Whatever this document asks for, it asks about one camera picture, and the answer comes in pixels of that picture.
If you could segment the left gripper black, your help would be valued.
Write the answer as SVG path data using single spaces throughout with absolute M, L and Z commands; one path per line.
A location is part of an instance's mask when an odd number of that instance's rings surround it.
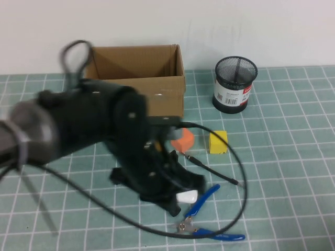
M 176 203 L 176 194 L 183 191 L 183 186 L 205 193 L 204 175 L 182 168 L 181 184 L 169 170 L 172 163 L 164 141 L 179 124 L 179 117 L 148 116 L 143 95 L 117 97 L 115 145 L 121 167 L 112 169 L 110 181 L 114 185 L 129 186 L 148 201 Z

